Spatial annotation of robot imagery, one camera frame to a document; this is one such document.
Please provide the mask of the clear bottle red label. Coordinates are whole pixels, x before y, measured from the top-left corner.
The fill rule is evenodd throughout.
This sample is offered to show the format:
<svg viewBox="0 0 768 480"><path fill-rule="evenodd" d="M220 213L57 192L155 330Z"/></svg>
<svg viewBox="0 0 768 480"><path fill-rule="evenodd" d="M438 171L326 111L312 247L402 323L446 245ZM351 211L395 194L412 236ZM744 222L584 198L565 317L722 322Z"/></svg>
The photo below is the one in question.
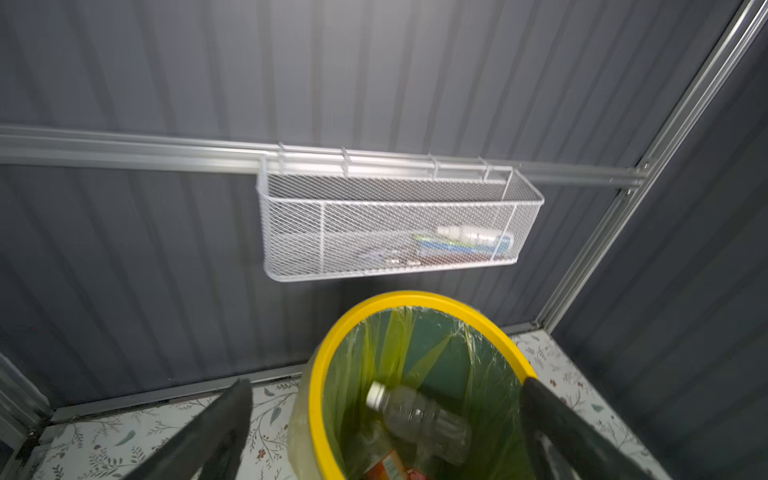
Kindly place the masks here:
<svg viewBox="0 0 768 480"><path fill-rule="evenodd" d="M364 480L428 480L429 476L415 468L406 467L395 449L378 458L362 474Z"/></svg>

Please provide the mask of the clear bottle white cap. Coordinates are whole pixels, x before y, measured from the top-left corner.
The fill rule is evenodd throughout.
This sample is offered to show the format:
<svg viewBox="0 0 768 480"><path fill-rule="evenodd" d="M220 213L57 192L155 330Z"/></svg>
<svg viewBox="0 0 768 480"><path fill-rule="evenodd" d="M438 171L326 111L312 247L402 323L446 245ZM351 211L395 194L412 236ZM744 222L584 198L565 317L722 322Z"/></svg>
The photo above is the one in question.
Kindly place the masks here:
<svg viewBox="0 0 768 480"><path fill-rule="evenodd" d="M400 440L451 465L460 466L466 462L472 441L471 425L437 401L410 387L388 388L373 381L365 403Z"/></svg>

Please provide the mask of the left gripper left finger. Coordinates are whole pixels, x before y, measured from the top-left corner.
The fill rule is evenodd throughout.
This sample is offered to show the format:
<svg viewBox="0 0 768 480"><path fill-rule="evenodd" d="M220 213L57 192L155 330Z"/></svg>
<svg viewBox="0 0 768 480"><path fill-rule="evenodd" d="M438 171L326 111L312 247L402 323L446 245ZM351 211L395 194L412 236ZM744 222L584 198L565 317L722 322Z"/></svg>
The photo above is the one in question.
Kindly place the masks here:
<svg viewBox="0 0 768 480"><path fill-rule="evenodd" d="M128 479L234 479L249 436L252 386L237 380Z"/></svg>

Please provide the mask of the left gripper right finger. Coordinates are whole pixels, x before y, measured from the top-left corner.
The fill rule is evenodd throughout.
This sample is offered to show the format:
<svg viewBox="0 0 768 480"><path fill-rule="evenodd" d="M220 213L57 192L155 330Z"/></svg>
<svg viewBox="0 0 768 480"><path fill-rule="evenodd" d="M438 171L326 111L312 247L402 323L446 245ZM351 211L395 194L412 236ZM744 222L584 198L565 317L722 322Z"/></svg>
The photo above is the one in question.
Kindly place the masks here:
<svg viewBox="0 0 768 480"><path fill-rule="evenodd" d="M520 417L537 479L648 479L538 379L524 380Z"/></svg>

